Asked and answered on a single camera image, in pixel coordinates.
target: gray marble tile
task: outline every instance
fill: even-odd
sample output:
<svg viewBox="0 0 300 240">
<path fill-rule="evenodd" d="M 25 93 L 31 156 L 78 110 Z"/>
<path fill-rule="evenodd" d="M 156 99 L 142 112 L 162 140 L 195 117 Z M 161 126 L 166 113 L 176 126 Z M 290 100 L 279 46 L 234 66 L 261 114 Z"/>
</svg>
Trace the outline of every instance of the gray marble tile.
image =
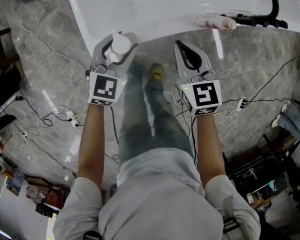
<svg viewBox="0 0 300 240">
<path fill-rule="evenodd" d="M 81 36 L 75 16 L 67 7 L 57 7 L 37 25 L 35 33 L 53 51 L 59 51 Z"/>
<path fill-rule="evenodd" d="M 87 81 L 80 65 L 59 54 L 25 75 L 26 85 L 20 91 L 35 108 L 47 103 L 47 97 L 54 99 Z"/>
<path fill-rule="evenodd" d="M 65 48 L 60 50 L 60 53 L 79 61 L 85 66 L 86 70 L 90 68 L 92 58 L 82 37 L 69 43 Z"/>
<path fill-rule="evenodd" d="M 81 37 L 69 0 L 33 0 L 18 3 L 13 0 L 0 0 L 0 20 L 2 28 L 24 24 L 34 31 L 53 51 L 62 52 L 66 56 L 80 61 L 86 68 L 90 66 L 91 57 Z M 54 105 L 63 105 L 79 115 L 86 106 L 88 83 L 82 68 L 58 54 L 49 53 L 31 33 L 17 26 L 12 28 L 11 37 L 20 55 L 25 79 L 20 83 L 16 95 L 26 97 L 37 110 L 40 117 L 52 111 L 49 101 Z M 240 96 L 253 97 L 258 90 L 278 71 L 289 59 L 300 55 L 300 34 L 273 28 L 238 27 L 234 31 L 219 31 L 215 35 L 211 29 L 180 33 L 155 39 L 139 45 L 135 62 L 140 63 L 147 71 L 153 63 L 160 63 L 165 72 L 165 89 L 173 94 L 178 78 L 174 42 L 187 41 L 204 50 L 210 58 L 217 79 L 221 80 L 223 100 L 237 99 Z M 223 57 L 218 55 L 217 44 L 222 46 Z M 182 111 L 174 104 L 167 93 L 164 94 L 172 102 L 174 114 Z M 290 98 L 300 95 L 300 74 L 298 63 L 292 62 L 267 86 L 258 98 Z M 124 116 L 124 95 L 114 104 L 116 130 L 119 134 Z M 146 101 L 149 121 L 153 115 Z M 284 102 L 251 103 L 230 121 L 222 115 L 216 115 L 215 121 L 222 145 L 227 157 L 256 147 L 262 143 L 262 134 L 275 134 L 270 124 L 279 113 Z M 233 111 L 237 102 L 223 104 L 220 112 Z M 26 101 L 14 102 L 6 109 L 7 113 L 17 117 L 17 123 L 27 126 L 40 126 L 42 122 L 32 111 Z M 67 109 L 58 107 L 63 115 Z M 186 133 L 191 117 L 188 112 L 177 117 Z M 60 163 L 65 164 L 74 172 L 78 170 L 78 152 L 72 154 L 70 149 L 76 138 L 82 134 L 82 127 L 72 127 L 70 122 L 55 119 L 53 129 L 41 128 L 40 136 L 29 134 L 43 150 L 49 152 Z M 78 121 L 83 124 L 85 116 Z M 118 144 L 114 135 L 112 114 L 105 114 L 105 152 L 112 157 L 118 154 Z M 7 158 L 20 166 L 27 174 L 43 176 L 54 183 L 70 185 L 71 173 L 53 161 L 45 152 L 31 141 L 23 140 L 15 125 L 8 129 L 13 138 L 4 150 Z M 109 189 L 116 181 L 118 165 L 105 157 L 103 186 Z"/>
</svg>

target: person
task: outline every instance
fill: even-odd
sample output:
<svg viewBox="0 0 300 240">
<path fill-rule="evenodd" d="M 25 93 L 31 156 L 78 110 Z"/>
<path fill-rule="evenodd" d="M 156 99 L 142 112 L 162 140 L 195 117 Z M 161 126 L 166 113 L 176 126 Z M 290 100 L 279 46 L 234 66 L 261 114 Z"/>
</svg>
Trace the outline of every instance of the person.
<svg viewBox="0 0 300 240">
<path fill-rule="evenodd" d="M 259 217 L 226 176 L 213 115 L 197 118 L 198 172 L 189 138 L 163 95 L 163 68 L 151 68 L 144 88 L 154 136 L 142 88 L 144 69 L 133 64 L 127 74 L 117 192 L 103 205 L 104 108 L 89 104 L 78 178 L 56 218 L 55 240 L 221 240 L 229 198 L 242 235 L 258 240 Z"/>
</svg>

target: white cable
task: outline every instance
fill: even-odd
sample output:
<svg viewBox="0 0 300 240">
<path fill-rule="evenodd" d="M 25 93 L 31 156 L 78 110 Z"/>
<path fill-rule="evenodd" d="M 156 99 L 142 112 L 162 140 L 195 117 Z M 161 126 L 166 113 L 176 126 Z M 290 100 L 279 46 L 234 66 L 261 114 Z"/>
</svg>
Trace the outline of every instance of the white cable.
<svg viewBox="0 0 300 240">
<path fill-rule="evenodd" d="M 84 107 L 84 110 L 83 110 L 79 115 L 76 115 L 76 116 L 74 116 L 73 118 L 79 119 L 79 118 L 81 118 L 81 116 L 82 116 L 83 114 L 86 114 L 85 112 L 86 112 L 87 106 L 88 106 L 88 102 L 86 102 L 85 107 Z M 53 109 L 53 108 L 56 108 L 56 107 L 61 107 L 61 108 L 67 109 L 68 111 L 71 111 L 71 109 L 68 108 L 68 107 L 66 107 L 65 105 L 55 105 L 55 106 L 52 107 L 52 109 Z M 61 115 L 61 116 L 63 116 L 65 119 L 70 119 L 70 117 L 67 117 L 67 116 L 63 115 L 63 114 L 61 114 L 60 112 L 59 112 L 58 114 L 55 114 L 55 115 Z"/>
<path fill-rule="evenodd" d="M 163 91 L 163 92 L 164 92 L 164 93 L 167 93 L 167 94 L 170 94 L 170 95 L 172 96 L 172 98 L 173 98 L 174 104 L 175 104 L 176 106 L 182 108 L 182 105 L 179 105 L 179 104 L 177 103 L 177 99 L 176 99 L 175 95 L 174 95 L 172 92 L 167 91 L 167 90 L 165 90 L 165 91 Z"/>
<path fill-rule="evenodd" d="M 228 111 L 228 112 L 230 111 L 230 113 L 229 113 L 228 115 L 224 115 L 224 112 L 226 112 L 226 111 Z M 216 116 L 216 115 L 222 115 L 222 116 L 225 117 L 225 119 L 222 120 L 221 122 L 215 123 L 216 125 L 223 123 L 223 122 L 226 121 L 227 119 L 229 119 L 229 122 L 230 122 L 230 123 L 233 123 L 233 122 L 237 119 L 237 117 L 238 117 L 238 111 L 236 111 L 235 109 L 232 110 L 232 111 L 231 111 L 230 109 L 226 109 L 226 110 L 224 110 L 224 111 L 222 111 L 222 112 L 215 113 L 213 116 Z"/>
<path fill-rule="evenodd" d="M 26 133 L 29 133 L 29 134 L 32 134 L 34 136 L 40 136 L 40 132 L 38 131 L 39 129 L 54 129 L 55 128 L 55 124 L 56 124 L 56 117 L 54 117 L 54 121 L 52 123 L 52 127 L 44 127 L 42 125 L 38 125 L 38 126 L 27 126 L 27 125 L 24 125 L 24 124 L 21 124 L 21 123 L 17 123 L 16 124 L 16 127 L 21 131 L 21 132 L 26 132 Z"/>
<path fill-rule="evenodd" d="M 238 111 L 235 111 L 232 115 L 229 116 L 229 122 L 233 123 L 238 118 Z"/>
<path fill-rule="evenodd" d="M 182 97 L 180 96 L 180 92 L 177 91 L 175 94 L 174 94 L 174 97 L 177 99 L 177 100 L 181 100 Z"/>
<path fill-rule="evenodd" d="M 85 116 L 87 113 L 83 113 L 82 115 L 80 115 L 79 117 L 76 118 L 76 120 L 79 120 L 80 118 L 82 118 L 83 116 Z"/>
<path fill-rule="evenodd" d="M 55 113 L 54 114 L 55 116 L 62 116 L 64 119 L 66 119 L 66 120 L 69 120 L 70 118 L 69 117 L 67 117 L 67 116 L 65 116 L 64 114 L 61 114 L 59 111 L 58 111 L 58 113 Z"/>
<path fill-rule="evenodd" d="M 104 114 L 108 113 L 109 111 L 111 110 L 111 107 L 109 107 L 108 111 L 107 112 L 103 112 Z"/>
<path fill-rule="evenodd" d="M 77 63 L 77 64 L 81 67 L 83 73 L 86 72 L 87 69 L 86 69 L 85 67 L 82 66 L 82 63 L 81 63 L 81 62 L 79 62 L 78 60 L 75 60 L 75 59 L 73 59 L 73 58 L 70 58 L 70 57 L 68 57 L 68 56 L 66 56 L 66 55 L 64 55 L 64 54 L 62 54 L 62 53 L 60 53 L 60 52 L 58 52 L 58 51 L 51 50 L 51 49 L 46 45 L 45 42 L 43 42 L 43 41 L 42 41 L 42 40 L 41 40 L 41 39 L 40 39 L 33 31 L 26 29 L 24 25 L 19 24 L 19 25 L 15 25 L 15 26 L 10 26 L 9 28 L 15 28 L 15 27 L 18 27 L 18 26 L 20 26 L 20 27 L 21 27 L 22 29 L 24 29 L 25 31 L 27 31 L 27 32 L 29 32 L 29 33 L 31 33 L 31 34 L 33 34 L 33 35 L 36 37 L 36 39 L 38 39 L 39 42 L 42 43 L 42 44 L 45 46 L 45 48 L 47 49 L 47 51 L 48 51 L 49 53 L 61 55 L 61 56 L 65 57 L 66 59 L 68 59 L 68 60 L 70 60 L 70 61 L 73 61 L 73 62 Z"/>
</svg>

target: blue cloth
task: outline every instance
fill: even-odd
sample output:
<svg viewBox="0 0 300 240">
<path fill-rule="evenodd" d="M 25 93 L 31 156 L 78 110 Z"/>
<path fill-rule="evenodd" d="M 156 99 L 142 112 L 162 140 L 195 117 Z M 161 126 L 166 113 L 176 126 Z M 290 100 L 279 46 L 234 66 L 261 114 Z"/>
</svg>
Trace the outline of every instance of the blue cloth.
<svg viewBox="0 0 300 240">
<path fill-rule="evenodd" d="M 281 114 L 278 120 L 278 125 L 300 141 L 300 112 L 292 103 L 287 104 L 286 111 Z"/>
<path fill-rule="evenodd" d="M 189 138 L 174 117 L 170 102 L 164 97 L 161 81 L 150 79 L 144 90 L 154 115 L 152 136 L 145 103 L 142 80 L 144 69 L 137 64 L 131 65 L 128 81 L 124 90 L 124 116 L 119 136 L 120 165 L 149 150 L 176 148 L 193 157 Z"/>
</svg>

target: white bottle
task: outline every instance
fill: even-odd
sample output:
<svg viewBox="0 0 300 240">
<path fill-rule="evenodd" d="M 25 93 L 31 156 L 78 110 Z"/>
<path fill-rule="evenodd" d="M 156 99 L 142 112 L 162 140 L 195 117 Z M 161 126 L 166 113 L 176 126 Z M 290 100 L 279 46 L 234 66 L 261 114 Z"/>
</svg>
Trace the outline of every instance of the white bottle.
<svg viewBox="0 0 300 240">
<path fill-rule="evenodd" d="M 137 36 L 133 33 L 119 34 L 112 31 L 113 41 L 111 47 L 105 52 L 107 65 L 113 62 L 119 63 L 123 56 L 137 43 Z"/>
</svg>

